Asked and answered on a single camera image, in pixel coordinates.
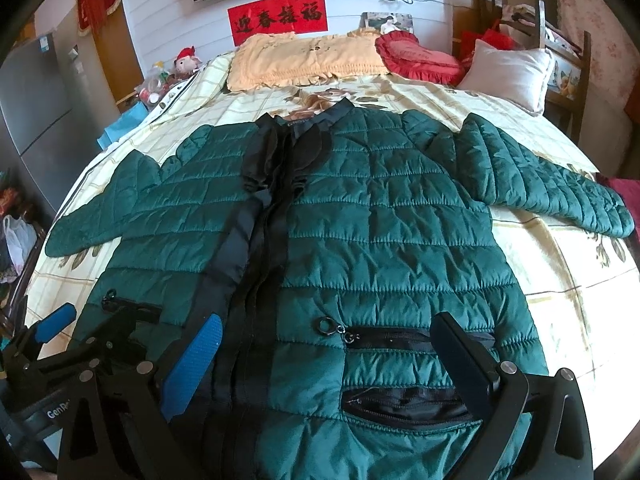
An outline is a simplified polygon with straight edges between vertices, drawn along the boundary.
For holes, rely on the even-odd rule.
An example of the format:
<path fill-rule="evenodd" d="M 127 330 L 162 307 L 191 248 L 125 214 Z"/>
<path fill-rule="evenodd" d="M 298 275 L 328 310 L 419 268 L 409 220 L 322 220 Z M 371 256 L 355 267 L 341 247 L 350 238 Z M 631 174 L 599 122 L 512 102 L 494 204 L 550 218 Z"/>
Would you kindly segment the green quilted puffer jacket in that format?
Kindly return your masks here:
<path fill-rule="evenodd" d="M 625 237 L 614 191 L 475 114 L 451 130 L 339 102 L 303 122 L 203 126 L 156 162 L 130 153 L 55 223 L 51 258 L 116 240 L 76 324 L 108 292 L 162 311 L 134 342 L 158 359 L 206 316 L 222 338 L 170 424 L 194 479 L 442 479 L 477 433 L 432 347 L 449 313 L 542 374 L 495 206 Z"/>

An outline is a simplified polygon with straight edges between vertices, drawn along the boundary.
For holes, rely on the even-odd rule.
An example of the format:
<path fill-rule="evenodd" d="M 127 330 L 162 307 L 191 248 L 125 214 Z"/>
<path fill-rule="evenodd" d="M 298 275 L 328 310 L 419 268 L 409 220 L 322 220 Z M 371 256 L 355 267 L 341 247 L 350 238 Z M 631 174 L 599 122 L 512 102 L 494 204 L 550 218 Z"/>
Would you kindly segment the white plastic bag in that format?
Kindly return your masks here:
<path fill-rule="evenodd" d="M 37 243 L 36 230 L 24 219 L 15 219 L 12 216 L 4 217 L 2 226 L 13 267 L 17 274 L 21 274 Z"/>

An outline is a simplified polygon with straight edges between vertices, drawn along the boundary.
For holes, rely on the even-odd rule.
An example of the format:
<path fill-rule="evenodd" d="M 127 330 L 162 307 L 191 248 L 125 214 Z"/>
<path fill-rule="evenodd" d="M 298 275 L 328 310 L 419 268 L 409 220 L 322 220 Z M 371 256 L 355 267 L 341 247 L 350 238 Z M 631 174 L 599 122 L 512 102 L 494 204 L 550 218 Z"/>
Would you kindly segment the floral cream bed quilt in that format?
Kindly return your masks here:
<path fill-rule="evenodd" d="M 62 214 L 98 195 L 131 151 L 164 160 L 200 125 L 248 122 L 262 114 L 302 118 L 341 99 L 397 113 L 420 110 L 454 130 L 469 114 L 479 114 L 545 159 L 586 177 L 596 171 L 546 118 L 495 96 L 395 75 L 230 92 L 224 86 L 230 64 L 229 55 L 208 62 L 192 81 L 169 92 L 138 128 L 89 162 L 67 193 Z M 526 296 L 549 367 L 568 367 L 578 379 L 593 460 L 603 463 L 639 420 L 639 375 L 634 368 L 638 266 L 622 240 L 524 211 L 496 208 L 492 218 L 495 238 Z"/>

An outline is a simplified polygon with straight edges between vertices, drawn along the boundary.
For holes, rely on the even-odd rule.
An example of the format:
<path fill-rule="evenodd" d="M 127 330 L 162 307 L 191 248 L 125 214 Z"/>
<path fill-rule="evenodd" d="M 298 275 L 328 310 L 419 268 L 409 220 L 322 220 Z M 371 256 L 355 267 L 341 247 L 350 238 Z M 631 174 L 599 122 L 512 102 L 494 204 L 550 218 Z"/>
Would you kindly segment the blue bag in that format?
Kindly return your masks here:
<path fill-rule="evenodd" d="M 104 128 L 98 142 L 101 150 L 106 150 L 111 144 L 137 128 L 148 116 L 149 111 L 142 102 L 137 102 L 129 110 L 123 112 L 111 125 Z"/>

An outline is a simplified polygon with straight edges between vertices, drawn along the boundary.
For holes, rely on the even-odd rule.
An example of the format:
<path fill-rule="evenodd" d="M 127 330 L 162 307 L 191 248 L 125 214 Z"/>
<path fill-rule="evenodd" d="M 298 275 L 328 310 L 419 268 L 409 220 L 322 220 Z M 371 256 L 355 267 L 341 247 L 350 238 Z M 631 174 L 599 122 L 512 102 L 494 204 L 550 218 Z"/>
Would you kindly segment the grey refrigerator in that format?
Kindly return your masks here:
<path fill-rule="evenodd" d="M 96 44 L 69 10 L 1 66 L 1 168 L 51 220 L 119 116 Z"/>

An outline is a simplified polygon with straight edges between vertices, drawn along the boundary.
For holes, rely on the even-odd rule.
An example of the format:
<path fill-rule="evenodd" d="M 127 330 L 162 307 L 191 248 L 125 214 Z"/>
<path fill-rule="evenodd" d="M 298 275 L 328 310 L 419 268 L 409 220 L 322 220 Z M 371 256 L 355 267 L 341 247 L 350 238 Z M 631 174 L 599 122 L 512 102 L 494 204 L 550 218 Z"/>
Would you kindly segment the pig plush toy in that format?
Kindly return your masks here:
<path fill-rule="evenodd" d="M 183 48 L 174 59 L 174 74 L 180 79 L 194 75 L 202 66 L 194 46 Z"/>

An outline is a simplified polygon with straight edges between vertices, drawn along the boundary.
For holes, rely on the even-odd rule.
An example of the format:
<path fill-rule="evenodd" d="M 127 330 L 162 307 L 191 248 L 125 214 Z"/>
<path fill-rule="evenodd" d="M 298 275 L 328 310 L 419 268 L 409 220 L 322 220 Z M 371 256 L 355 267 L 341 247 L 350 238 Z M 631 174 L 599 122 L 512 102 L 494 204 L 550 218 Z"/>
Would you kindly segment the orange ruffled pillow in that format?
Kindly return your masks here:
<path fill-rule="evenodd" d="M 251 36 L 235 52 L 227 86 L 240 92 L 385 75 L 388 69 L 375 47 L 379 36 L 373 28 L 310 38 L 292 32 Z"/>

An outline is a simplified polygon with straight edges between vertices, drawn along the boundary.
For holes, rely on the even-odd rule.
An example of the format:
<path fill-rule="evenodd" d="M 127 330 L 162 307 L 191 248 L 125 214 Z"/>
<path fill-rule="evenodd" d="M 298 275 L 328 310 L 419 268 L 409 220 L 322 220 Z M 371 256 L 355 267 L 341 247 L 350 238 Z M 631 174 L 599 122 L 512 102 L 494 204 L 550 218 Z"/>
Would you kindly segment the wooden chair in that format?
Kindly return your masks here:
<path fill-rule="evenodd" d="M 536 0 L 532 6 L 526 3 L 511 6 L 503 0 L 474 0 L 474 3 L 480 26 L 516 32 L 514 41 L 519 47 L 545 48 L 551 54 L 554 67 L 544 116 L 578 144 L 591 72 L 590 33 L 582 33 L 581 44 L 570 40 L 548 21 L 544 0 Z"/>

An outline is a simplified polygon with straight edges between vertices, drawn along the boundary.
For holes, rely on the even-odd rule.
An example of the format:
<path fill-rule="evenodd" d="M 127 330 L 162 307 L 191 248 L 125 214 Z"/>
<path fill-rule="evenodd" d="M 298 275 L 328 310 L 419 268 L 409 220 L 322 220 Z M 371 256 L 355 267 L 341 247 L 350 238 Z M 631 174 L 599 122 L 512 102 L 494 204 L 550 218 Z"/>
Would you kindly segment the red Chinese couplet banner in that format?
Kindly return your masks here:
<path fill-rule="evenodd" d="M 235 47 L 258 34 L 326 32 L 326 0 L 258 0 L 234 6 L 228 18 Z"/>

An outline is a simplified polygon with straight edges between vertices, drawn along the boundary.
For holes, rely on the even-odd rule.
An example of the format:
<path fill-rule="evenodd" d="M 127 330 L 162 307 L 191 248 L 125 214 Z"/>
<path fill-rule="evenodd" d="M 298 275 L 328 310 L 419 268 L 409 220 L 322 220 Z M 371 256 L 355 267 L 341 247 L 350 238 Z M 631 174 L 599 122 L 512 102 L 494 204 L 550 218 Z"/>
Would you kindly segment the white square pillow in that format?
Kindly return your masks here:
<path fill-rule="evenodd" d="M 533 116 L 544 112 L 554 59 L 546 49 L 499 50 L 477 39 L 459 90 L 507 100 Z"/>

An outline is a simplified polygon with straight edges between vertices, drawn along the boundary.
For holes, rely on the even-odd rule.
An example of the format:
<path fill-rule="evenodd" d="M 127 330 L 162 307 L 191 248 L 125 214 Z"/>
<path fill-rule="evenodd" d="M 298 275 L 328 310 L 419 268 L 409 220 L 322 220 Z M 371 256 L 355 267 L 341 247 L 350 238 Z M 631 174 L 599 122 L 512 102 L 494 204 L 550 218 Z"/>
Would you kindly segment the red heart cushion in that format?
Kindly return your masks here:
<path fill-rule="evenodd" d="M 407 79 L 456 86 L 465 75 L 456 58 L 422 47 L 411 32 L 394 30 L 381 35 L 375 49 L 390 73 Z"/>

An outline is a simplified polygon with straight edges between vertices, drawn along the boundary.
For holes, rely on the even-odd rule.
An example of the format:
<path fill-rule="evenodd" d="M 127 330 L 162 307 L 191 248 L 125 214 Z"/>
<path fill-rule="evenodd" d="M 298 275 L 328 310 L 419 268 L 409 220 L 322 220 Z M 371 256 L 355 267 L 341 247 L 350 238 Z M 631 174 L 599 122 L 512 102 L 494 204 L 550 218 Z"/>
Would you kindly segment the framed photo on headboard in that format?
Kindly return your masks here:
<path fill-rule="evenodd" d="M 411 14 L 393 12 L 363 12 L 360 18 L 361 28 L 374 28 L 380 34 L 390 32 L 414 33 L 413 18 Z"/>

